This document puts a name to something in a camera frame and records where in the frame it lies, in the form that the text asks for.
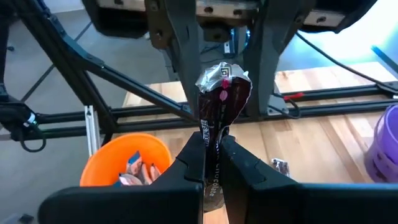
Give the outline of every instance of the chocolate bar wrapper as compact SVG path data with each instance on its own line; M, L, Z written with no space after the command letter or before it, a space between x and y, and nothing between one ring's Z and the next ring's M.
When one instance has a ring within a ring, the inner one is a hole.
M252 85L247 72L239 65L226 62L207 68L196 85L200 91L200 131L206 146L203 209L209 212L224 204L219 144L229 134L229 126L248 102Z

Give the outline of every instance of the orange bucket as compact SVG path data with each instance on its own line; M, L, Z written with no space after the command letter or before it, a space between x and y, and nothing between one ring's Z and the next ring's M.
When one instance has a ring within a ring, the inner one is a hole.
M150 134L126 134L113 139L88 159L80 177L80 186L113 185L119 174L125 173L128 160L137 151L147 170L155 164L163 173L172 164L170 151L160 139Z

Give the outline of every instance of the black metal frame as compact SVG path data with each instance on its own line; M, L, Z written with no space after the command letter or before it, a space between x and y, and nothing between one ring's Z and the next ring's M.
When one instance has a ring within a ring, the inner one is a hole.
M93 105L98 112L99 125L101 127L101 134L105 134L105 142L111 139L113 133L126 133L132 131L145 131L145 130L158 130L158 129L173 129L173 128L187 128L198 126L197 119L190 110L188 103L177 103L164 95L151 90L147 86L135 81L132 78L116 71L115 69L107 66L104 62L93 55L90 55L84 51L72 38L70 38L58 19L50 13L45 4L40 0L15 0L11 1L14 5L17 13L20 15L21 20L30 30L32 35L36 38L40 46L45 50L51 61L58 68L58 71L71 86L77 97L84 105ZM279 2L279 5L272 6L274 9L282 7L283 9L275 12L285 10L285 1L271 1L273 4ZM313 4L313 1L306 1L307 4L297 2L292 10L286 12L285 17L288 17L285 21L297 21L292 15L297 15L294 11L300 11L305 14L308 12ZM264 102L267 102L269 93L263 93L262 91L267 89L271 90L272 87L266 88L267 83L270 80L274 80L275 68L265 65L275 65L279 55L282 53L284 47L292 38L294 32L299 28L299 24L286 24L286 30L282 30L274 38L285 39L286 41L275 46L273 42L269 42L267 39L267 31L264 29L265 26L272 28L278 22L278 16L272 14L271 6L263 6L262 10L267 10L268 17L261 17L259 19L260 24L254 25L254 30L257 30L252 37L250 45L261 44L262 47L249 47L243 55L243 64L246 70L249 70L251 79L254 83L254 91L252 98L248 104L244 113L236 120L236 123L255 122L255 121L267 121L273 119L285 119L282 115L268 116L264 115ZM171 14L175 15L176 12L169 12L169 18L173 18ZM178 34L176 27L178 27L177 19L171 19L174 24L174 32L177 38L173 40L171 48L168 49L169 54L172 55L173 64L176 66L176 70L182 78L182 84L187 94L188 102L191 103L191 108L195 108L196 95L192 92L192 86L196 80L196 71L193 77L189 77L188 69L194 63L187 62L184 60L183 55L186 55L191 50L198 52L197 39L189 39L184 37L185 34ZM190 36L196 34L194 28L190 28ZM106 105L98 90L94 86L87 72L89 71L115 85L121 87L147 101L150 101L155 106L139 106L133 108L118 108L111 109ZM305 91L304 97L299 99L300 101L310 100L326 100L335 98L355 97L355 96L367 96L367 95L385 95L387 99L357 103L341 103L332 105L318 105L318 106L303 106L300 108L303 117L308 116L326 116L342 113L362 113L370 111L384 110L388 106L398 103L398 100L393 100L393 93L389 92L385 88L381 88L377 85L368 86L354 86L347 88L334 88L326 90L312 90ZM173 119L157 119L152 121L137 121L130 123L117 123L118 118L124 118L129 116L142 116L142 115L155 115L155 114L166 114L172 113L178 115L180 118ZM290 109L290 114L295 115L297 111ZM62 123L70 121L82 121L85 119L84 112L76 113L60 113L60 114L39 114L37 121L39 124L49 123ZM74 136L84 136L86 134L86 128L84 126L72 127L72 128L54 128L43 130L46 138L64 138ZM26 139L39 139L40 136L31 133L26 136Z

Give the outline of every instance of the wooden surface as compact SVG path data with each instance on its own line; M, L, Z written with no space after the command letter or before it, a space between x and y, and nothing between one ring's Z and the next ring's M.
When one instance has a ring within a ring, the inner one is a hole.
M396 80L377 62L353 65L351 68L380 81ZM278 72L275 81L281 92L371 84L340 67ZM179 82L152 84L150 87L175 101L186 101ZM384 97L366 96L311 101L299 105L323 105L381 98ZM138 105L150 103L128 93L123 106ZM231 126L231 135L236 136L240 145L266 163L273 158L287 161L292 178L299 182L371 182L364 168L363 157L373 140L373 127L380 115L381 113L365 113L234 124ZM119 122L168 117L173 115L123 118ZM192 132L198 130L199 128L187 128L148 133L163 140L175 157ZM205 214L204 219L206 224L228 223L224 208Z

